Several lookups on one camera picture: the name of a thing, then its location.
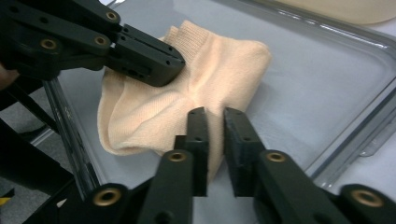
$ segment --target sock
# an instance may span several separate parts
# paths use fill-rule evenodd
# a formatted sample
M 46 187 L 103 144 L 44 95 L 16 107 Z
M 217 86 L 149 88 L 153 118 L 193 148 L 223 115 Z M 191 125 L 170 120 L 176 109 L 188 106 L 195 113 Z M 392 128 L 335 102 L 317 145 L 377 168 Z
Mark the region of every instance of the sock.
M 160 88 L 107 69 L 98 111 L 100 141 L 117 155 L 164 153 L 173 149 L 176 135 L 186 134 L 187 113 L 204 106 L 211 179 L 223 155 L 223 109 L 246 110 L 271 54 L 260 42 L 216 35 L 189 21 L 171 27 L 163 41 L 183 55 L 186 66 Z

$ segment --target brass screw insert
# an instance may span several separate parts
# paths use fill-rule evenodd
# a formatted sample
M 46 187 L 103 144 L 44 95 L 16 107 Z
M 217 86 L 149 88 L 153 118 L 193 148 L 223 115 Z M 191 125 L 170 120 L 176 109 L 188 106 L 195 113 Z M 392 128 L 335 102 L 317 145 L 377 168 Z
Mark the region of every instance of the brass screw insert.
M 117 15 L 114 12 L 107 12 L 106 15 L 109 19 L 113 21 L 117 19 Z
M 356 201 L 364 205 L 370 207 L 382 207 L 384 205 L 382 199 L 371 191 L 365 189 L 355 189 L 351 192 L 351 194 Z
M 106 44 L 106 40 L 103 37 L 101 37 L 101 36 L 97 36 L 95 38 L 95 43 L 98 44 L 98 45 L 105 45 Z
M 40 44 L 44 49 L 56 49 L 56 42 L 51 39 L 42 39 Z
M 119 189 L 103 189 L 93 197 L 93 203 L 98 206 L 109 206 L 116 203 L 121 197 Z
M 172 153 L 168 157 L 168 159 L 170 161 L 184 161 L 184 160 L 186 160 L 186 158 L 187 158 L 186 155 L 184 153 L 180 153 L 180 152 Z
M 271 152 L 267 154 L 267 159 L 269 161 L 282 162 L 286 160 L 286 157 L 278 152 Z

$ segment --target knit fabric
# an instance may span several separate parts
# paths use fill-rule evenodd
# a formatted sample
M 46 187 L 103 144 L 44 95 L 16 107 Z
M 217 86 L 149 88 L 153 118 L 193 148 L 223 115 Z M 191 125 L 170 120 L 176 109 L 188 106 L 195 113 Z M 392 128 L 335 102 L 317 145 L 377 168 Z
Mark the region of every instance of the knit fabric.
M 98 111 L 100 141 L 117 155 L 162 154 L 173 149 L 176 135 L 186 134 L 188 112 L 204 106 L 212 178 L 223 154 L 223 109 L 246 110 L 270 52 L 260 42 L 215 35 L 189 21 L 171 27 L 163 41 L 183 55 L 186 66 L 160 88 L 107 69 Z

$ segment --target plastic tray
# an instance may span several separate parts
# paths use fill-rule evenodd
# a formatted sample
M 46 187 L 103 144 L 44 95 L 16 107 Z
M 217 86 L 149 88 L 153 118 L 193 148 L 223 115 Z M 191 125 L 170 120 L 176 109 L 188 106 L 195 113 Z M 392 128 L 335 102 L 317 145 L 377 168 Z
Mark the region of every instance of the plastic tray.
M 122 22 L 150 35 L 192 21 L 219 35 L 259 40 L 273 60 L 247 110 L 268 148 L 289 153 L 326 187 L 372 147 L 394 118 L 395 41 L 269 1 L 126 1 Z M 119 157 L 100 145 L 96 115 L 103 72 L 63 72 L 46 83 L 82 194 L 107 182 L 134 188 L 151 177 L 153 152 Z M 223 164 L 194 223 L 254 223 L 251 199 L 235 199 Z

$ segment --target ribbed cuff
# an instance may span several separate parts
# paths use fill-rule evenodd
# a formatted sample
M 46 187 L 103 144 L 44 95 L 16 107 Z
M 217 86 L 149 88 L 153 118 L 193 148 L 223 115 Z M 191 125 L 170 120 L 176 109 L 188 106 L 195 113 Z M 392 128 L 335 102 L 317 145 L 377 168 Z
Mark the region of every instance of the ribbed cuff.
M 193 24 L 190 21 L 183 21 L 177 31 L 176 36 L 173 36 L 175 29 L 169 31 L 169 44 L 175 47 L 182 55 L 186 63 L 192 63 L 195 55 L 200 48 L 205 44 L 210 32 Z

